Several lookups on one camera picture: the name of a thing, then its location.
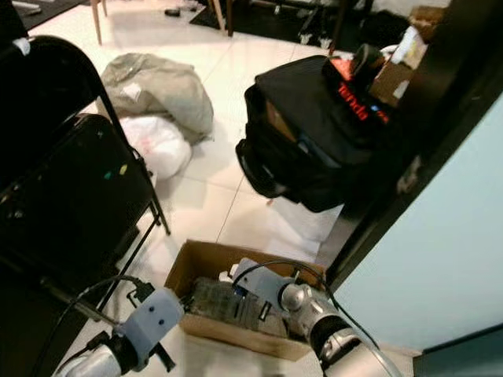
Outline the open brown carton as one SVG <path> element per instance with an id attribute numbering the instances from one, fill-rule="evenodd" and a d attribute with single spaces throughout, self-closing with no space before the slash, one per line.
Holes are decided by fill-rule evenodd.
<path id="1" fill-rule="evenodd" d="M 417 29 L 425 42 L 430 42 L 445 17 L 446 8 L 431 5 L 417 5 L 409 12 L 409 24 Z"/>

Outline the black metal folding chair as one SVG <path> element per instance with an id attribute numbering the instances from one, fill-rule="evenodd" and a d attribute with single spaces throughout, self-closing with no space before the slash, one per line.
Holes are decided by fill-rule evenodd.
<path id="1" fill-rule="evenodd" d="M 104 116 L 114 123 L 129 144 L 97 69 L 78 46 L 58 37 L 33 37 L 30 51 L 21 58 L 20 64 L 21 70 L 15 75 L 14 86 L 2 100 L 2 118 L 12 123 L 13 141 L 11 146 L 4 147 L 1 152 L 0 207 L 5 192 L 13 182 L 39 165 L 41 159 L 72 128 L 73 119 L 78 115 Z M 143 159 L 135 148 L 130 147 L 150 180 Z M 145 214 L 153 215 L 156 224 L 164 222 L 154 187 L 153 201 Z M 138 232 L 136 224 L 135 230 L 127 237 L 125 254 L 128 254 L 130 242 Z M 2 265 L 13 269 L 62 302 L 83 292 L 90 301 L 105 304 L 110 291 L 108 288 L 99 288 L 97 283 L 119 274 L 115 263 L 114 274 L 103 279 L 64 281 L 28 272 L 3 259 Z"/>

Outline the white plastic bag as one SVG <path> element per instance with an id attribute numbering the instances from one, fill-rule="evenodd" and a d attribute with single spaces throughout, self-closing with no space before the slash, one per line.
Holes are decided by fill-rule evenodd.
<path id="1" fill-rule="evenodd" d="M 172 122 L 162 116 L 121 119 L 123 132 L 144 159 L 154 181 L 172 178 L 188 164 L 192 147 Z"/>

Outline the grey cloth sack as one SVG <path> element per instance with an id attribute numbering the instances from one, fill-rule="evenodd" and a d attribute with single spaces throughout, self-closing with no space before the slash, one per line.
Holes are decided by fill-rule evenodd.
<path id="1" fill-rule="evenodd" d="M 161 116 L 190 144 L 211 136 L 215 109 L 194 66 L 125 53 L 105 65 L 100 79 L 119 119 Z"/>

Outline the white plastic sheet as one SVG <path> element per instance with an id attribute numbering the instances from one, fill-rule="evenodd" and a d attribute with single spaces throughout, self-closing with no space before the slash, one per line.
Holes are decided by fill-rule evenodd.
<path id="1" fill-rule="evenodd" d="M 321 212 L 309 211 L 304 205 L 286 198 L 267 202 L 267 230 L 270 240 L 266 251 L 287 258 L 312 262 L 327 240 L 343 209 L 335 206 Z"/>

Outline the large open cardboard box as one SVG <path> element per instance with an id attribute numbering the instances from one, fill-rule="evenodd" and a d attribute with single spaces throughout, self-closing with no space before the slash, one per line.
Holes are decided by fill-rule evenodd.
<path id="1" fill-rule="evenodd" d="M 254 262 L 280 261 L 281 256 L 266 254 L 247 247 L 233 247 L 215 242 L 187 240 L 181 245 L 170 269 L 164 286 L 184 298 L 194 290 L 195 280 L 199 277 L 218 280 L 220 273 L 230 271 L 242 258 Z M 184 313 L 179 327 L 190 336 L 226 342 L 259 354 L 299 361 L 313 350 L 304 337 L 283 338 L 268 335 L 261 331 L 242 329 L 236 324 L 227 324 L 220 320 Z"/>

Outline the small labelled brown carton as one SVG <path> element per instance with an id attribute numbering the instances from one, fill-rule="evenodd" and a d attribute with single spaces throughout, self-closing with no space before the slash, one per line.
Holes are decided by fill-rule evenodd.
<path id="1" fill-rule="evenodd" d="M 387 62 L 371 83 L 370 96 L 397 108 L 399 101 L 405 96 L 413 73 L 414 69 L 403 62 Z"/>

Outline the large black duffel bag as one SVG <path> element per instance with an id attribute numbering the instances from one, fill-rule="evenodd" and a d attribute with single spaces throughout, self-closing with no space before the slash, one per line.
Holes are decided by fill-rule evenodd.
<path id="1" fill-rule="evenodd" d="M 238 165 L 269 199 L 286 198 L 321 212 L 342 205 L 364 165 L 391 130 L 360 123 L 325 89 L 325 55 L 295 60 L 257 75 L 244 91 L 248 121 Z"/>

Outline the black Tenda router box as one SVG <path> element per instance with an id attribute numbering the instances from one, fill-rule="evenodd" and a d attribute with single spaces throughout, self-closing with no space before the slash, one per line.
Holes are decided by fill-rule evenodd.
<path id="1" fill-rule="evenodd" d="M 324 57 L 322 76 L 325 89 L 334 94 L 360 123 L 387 125 L 391 119 L 377 101 L 355 82 L 350 71 L 351 61 Z"/>

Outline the black hard case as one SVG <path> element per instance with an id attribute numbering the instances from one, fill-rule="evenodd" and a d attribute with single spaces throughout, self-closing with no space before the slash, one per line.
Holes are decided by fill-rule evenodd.
<path id="1" fill-rule="evenodd" d="M 81 114 L 5 192 L 4 262 L 57 280 L 103 279 L 153 201 L 153 186 L 114 123 Z"/>

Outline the grey plastic package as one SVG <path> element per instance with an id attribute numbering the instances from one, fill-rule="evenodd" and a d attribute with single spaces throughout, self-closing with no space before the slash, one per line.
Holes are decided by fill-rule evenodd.
<path id="1" fill-rule="evenodd" d="M 223 281 L 198 277 L 194 280 L 192 290 L 181 302 L 187 313 L 249 331 L 258 331 L 270 336 L 287 338 L 290 331 L 286 320 L 272 307 L 265 322 L 259 322 L 258 315 L 265 302 L 248 292 L 244 297 L 238 295 L 230 284 Z"/>

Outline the black door frame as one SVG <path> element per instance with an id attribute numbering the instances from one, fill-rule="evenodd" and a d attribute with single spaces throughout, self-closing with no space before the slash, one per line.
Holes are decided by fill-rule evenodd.
<path id="1" fill-rule="evenodd" d="M 338 288 L 452 158 L 503 93 L 503 0 L 452 0 L 393 119 L 330 236 Z"/>

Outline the black floor mat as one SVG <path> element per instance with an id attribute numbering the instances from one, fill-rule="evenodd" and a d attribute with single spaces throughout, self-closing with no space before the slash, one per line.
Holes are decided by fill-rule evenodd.
<path id="1" fill-rule="evenodd" d="M 10 0 L 14 9 L 24 20 L 44 20 L 60 15 L 66 10 L 88 3 L 89 0 Z"/>

